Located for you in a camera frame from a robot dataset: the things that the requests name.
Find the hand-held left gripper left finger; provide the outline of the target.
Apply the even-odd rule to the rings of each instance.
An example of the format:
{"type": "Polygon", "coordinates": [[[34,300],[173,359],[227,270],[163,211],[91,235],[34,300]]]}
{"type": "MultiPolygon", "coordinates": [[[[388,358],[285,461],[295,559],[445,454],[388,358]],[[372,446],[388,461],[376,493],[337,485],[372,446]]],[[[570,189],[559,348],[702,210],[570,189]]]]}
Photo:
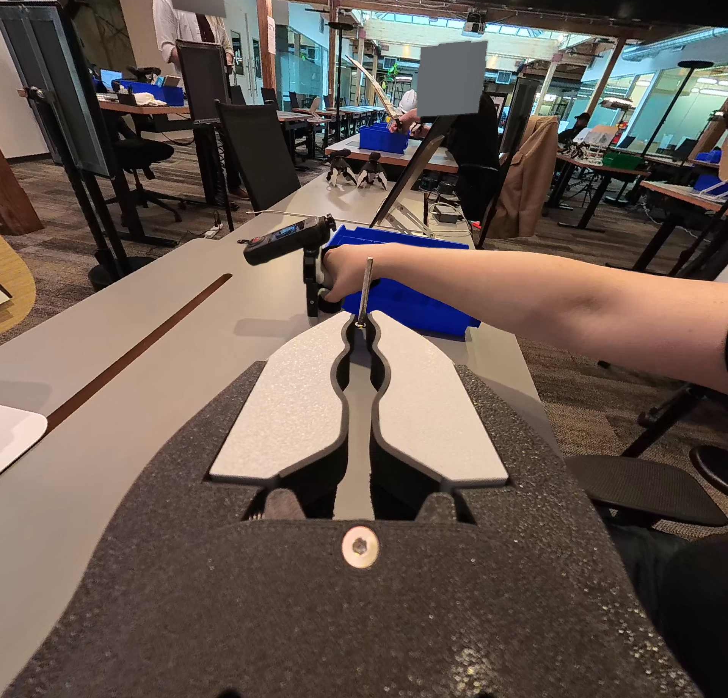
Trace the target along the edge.
{"type": "Polygon", "coordinates": [[[209,471],[210,479],[332,491],[347,469],[354,317],[341,311],[289,340],[267,360],[209,471]]]}

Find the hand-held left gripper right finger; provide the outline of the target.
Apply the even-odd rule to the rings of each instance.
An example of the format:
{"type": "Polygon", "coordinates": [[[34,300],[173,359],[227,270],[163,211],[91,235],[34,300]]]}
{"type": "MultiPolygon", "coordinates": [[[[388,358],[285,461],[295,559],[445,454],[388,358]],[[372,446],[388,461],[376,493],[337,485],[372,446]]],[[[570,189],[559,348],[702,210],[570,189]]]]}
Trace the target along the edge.
{"type": "Polygon", "coordinates": [[[370,478],[400,501],[500,487],[508,474],[450,357],[389,315],[369,315],[370,478]]]}

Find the long steel bolt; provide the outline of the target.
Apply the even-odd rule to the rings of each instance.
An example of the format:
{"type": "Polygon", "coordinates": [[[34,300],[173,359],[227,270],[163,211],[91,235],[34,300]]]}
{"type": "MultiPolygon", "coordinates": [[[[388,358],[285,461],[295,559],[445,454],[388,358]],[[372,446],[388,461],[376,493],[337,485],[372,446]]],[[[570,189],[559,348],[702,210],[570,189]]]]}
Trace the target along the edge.
{"type": "Polygon", "coordinates": [[[362,288],[359,302],[359,310],[355,325],[358,329],[364,330],[367,325],[367,309],[369,302],[369,292],[372,282],[374,258],[369,256],[366,260],[365,271],[362,280],[362,288]]]}

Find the blue plastic bin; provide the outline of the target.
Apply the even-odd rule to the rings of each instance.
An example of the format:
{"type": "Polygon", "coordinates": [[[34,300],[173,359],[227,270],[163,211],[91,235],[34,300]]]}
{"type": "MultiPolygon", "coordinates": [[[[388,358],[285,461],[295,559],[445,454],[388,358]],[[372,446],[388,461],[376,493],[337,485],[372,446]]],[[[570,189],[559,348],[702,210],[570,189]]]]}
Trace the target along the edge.
{"type": "Polygon", "coordinates": [[[388,124],[377,122],[359,129],[359,147],[370,151],[401,155],[408,147],[409,131],[391,132],[388,124]]]}
{"type": "MultiPolygon", "coordinates": [[[[468,249],[463,242],[399,233],[387,229],[341,226],[328,247],[341,245],[383,245],[396,243],[417,248],[468,249]]],[[[391,279],[372,282],[368,311],[383,311],[399,323],[442,335],[463,337],[466,329],[478,328],[480,321],[441,301],[418,293],[391,279]]]]}
{"type": "Polygon", "coordinates": [[[185,106],[184,91],[179,86],[158,86],[121,79],[119,89],[124,90],[120,93],[131,95],[133,103],[139,106],[168,105],[174,108],[185,106]]]}

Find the person's right forearm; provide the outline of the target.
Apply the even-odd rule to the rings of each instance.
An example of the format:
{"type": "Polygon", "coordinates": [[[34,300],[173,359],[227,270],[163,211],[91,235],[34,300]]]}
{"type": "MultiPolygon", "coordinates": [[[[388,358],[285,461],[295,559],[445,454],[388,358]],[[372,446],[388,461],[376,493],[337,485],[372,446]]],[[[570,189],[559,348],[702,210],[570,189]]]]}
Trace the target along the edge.
{"type": "Polygon", "coordinates": [[[374,274],[516,336],[727,393],[725,283],[559,256],[383,245],[374,274]]]}

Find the person's right hand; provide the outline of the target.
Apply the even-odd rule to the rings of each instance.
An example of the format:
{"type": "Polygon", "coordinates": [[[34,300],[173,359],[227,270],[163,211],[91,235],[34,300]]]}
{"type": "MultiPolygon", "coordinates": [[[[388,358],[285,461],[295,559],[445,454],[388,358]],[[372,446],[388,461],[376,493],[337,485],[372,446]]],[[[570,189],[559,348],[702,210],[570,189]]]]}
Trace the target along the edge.
{"type": "Polygon", "coordinates": [[[323,255],[323,267],[333,285],[325,296],[326,301],[340,302],[348,295],[361,291],[367,260],[375,255],[377,247],[377,245],[342,245],[327,250],[323,255]]]}

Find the idle black gripper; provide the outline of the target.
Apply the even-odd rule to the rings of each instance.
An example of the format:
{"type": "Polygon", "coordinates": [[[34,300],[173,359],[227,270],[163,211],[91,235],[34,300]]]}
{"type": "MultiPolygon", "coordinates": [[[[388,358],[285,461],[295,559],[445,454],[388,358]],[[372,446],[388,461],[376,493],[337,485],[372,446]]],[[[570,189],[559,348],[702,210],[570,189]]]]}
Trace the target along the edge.
{"type": "Polygon", "coordinates": [[[380,185],[387,191],[387,176],[384,167],[380,163],[381,153],[379,151],[371,151],[367,162],[363,165],[357,176],[357,188],[365,185],[380,185]]]}
{"type": "Polygon", "coordinates": [[[358,187],[358,182],[348,163],[350,154],[351,149],[349,148],[334,150],[329,154],[330,169],[326,175],[328,189],[336,188],[340,181],[343,181],[341,183],[343,185],[352,184],[354,187],[358,187]]]}

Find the wooden book stand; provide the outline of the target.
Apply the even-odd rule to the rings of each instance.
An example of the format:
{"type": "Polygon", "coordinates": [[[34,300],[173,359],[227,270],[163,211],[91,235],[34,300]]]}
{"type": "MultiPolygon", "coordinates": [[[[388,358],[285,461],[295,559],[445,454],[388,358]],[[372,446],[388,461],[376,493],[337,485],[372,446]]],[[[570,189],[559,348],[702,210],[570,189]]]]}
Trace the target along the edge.
{"type": "Polygon", "coordinates": [[[447,136],[447,132],[455,119],[455,116],[439,116],[435,119],[426,137],[420,143],[414,153],[414,156],[405,167],[403,174],[400,175],[391,192],[388,193],[384,202],[381,203],[374,219],[369,225],[369,228],[373,229],[388,220],[394,228],[400,232],[404,232],[405,229],[403,224],[400,219],[396,217],[396,212],[399,212],[402,218],[406,218],[408,222],[417,226],[419,231],[421,231],[426,237],[434,237],[432,230],[427,226],[426,222],[419,220],[419,218],[417,218],[414,213],[401,202],[401,198],[405,192],[411,190],[412,185],[422,174],[425,166],[431,160],[435,151],[441,146],[442,141],[447,136]]]}

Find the black swivel chair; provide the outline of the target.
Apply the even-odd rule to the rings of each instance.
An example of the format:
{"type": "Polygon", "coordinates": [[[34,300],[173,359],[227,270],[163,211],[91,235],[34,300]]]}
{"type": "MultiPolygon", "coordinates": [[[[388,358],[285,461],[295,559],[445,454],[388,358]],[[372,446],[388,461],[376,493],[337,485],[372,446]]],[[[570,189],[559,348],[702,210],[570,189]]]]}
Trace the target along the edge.
{"type": "Polygon", "coordinates": [[[117,140],[114,143],[116,160],[126,173],[132,173],[135,180],[135,187],[130,191],[131,199],[135,206],[148,207],[148,203],[156,204],[171,212],[175,221],[180,223],[182,218],[179,212],[172,208],[166,200],[181,203],[183,209],[186,203],[178,196],[171,196],[164,193],[146,190],[139,179],[138,172],[142,172],[147,179],[153,180],[155,175],[151,166],[164,162],[174,155],[174,149],[170,144],[156,140],[133,137],[117,140]]]}

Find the black monitor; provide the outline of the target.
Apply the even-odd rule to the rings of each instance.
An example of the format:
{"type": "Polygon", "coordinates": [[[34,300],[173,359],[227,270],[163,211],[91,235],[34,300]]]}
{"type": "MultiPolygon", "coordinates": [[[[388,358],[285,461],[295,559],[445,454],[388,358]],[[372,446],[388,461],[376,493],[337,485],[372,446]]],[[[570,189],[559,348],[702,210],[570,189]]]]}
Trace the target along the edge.
{"type": "Polygon", "coordinates": [[[217,102],[230,103],[223,47],[219,44],[178,40],[176,48],[193,121],[219,122],[217,102]]]}
{"type": "Polygon", "coordinates": [[[518,79],[507,115],[500,153],[514,154],[520,147],[539,85],[540,82],[536,79],[518,79]]]}

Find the tan jacket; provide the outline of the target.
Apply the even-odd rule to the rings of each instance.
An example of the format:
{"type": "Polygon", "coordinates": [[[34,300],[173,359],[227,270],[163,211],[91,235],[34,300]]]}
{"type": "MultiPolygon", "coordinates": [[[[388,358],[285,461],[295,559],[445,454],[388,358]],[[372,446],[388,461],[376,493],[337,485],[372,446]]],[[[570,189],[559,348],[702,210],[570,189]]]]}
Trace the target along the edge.
{"type": "Polygon", "coordinates": [[[559,119],[531,116],[507,172],[487,238],[531,237],[551,187],[559,119]]]}

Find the instruction sheet on stand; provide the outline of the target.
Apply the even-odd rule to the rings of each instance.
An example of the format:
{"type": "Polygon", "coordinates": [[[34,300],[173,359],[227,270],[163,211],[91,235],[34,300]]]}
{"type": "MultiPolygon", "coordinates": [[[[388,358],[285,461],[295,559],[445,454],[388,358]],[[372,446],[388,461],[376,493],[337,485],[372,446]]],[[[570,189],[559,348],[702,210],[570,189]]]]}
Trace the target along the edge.
{"type": "MultiPolygon", "coordinates": [[[[19,325],[31,312],[36,285],[19,254],[1,238],[1,333],[19,325]]],[[[46,433],[47,418],[39,413],[1,406],[1,471],[22,457],[46,433]]]]}

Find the black display on floor stand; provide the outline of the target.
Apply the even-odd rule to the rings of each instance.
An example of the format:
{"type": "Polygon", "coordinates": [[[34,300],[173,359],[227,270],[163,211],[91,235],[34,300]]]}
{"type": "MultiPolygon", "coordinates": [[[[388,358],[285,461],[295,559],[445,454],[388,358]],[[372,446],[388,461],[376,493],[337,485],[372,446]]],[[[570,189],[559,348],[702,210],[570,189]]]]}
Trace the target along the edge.
{"type": "Polygon", "coordinates": [[[123,213],[136,218],[77,34],[57,2],[2,2],[1,25],[23,94],[94,238],[97,265],[88,278],[95,291],[102,290],[151,258],[126,254],[97,182],[110,180],[123,213]]]}

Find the person's black clothing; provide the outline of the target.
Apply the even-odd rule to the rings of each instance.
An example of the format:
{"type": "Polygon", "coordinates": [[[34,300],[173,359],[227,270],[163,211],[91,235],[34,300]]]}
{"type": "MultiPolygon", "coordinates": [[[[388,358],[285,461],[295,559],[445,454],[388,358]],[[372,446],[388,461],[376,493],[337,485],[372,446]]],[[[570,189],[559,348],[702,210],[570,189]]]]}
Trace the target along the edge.
{"type": "MultiPolygon", "coordinates": [[[[671,284],[604,274],[574,313],[540,337],[726,394],[726,293],[718,284],[671,284]]],[[[726,696],[726,535],[686,541],[620,518],[603,523],[652,624],[704,696],[726,696]]]]}

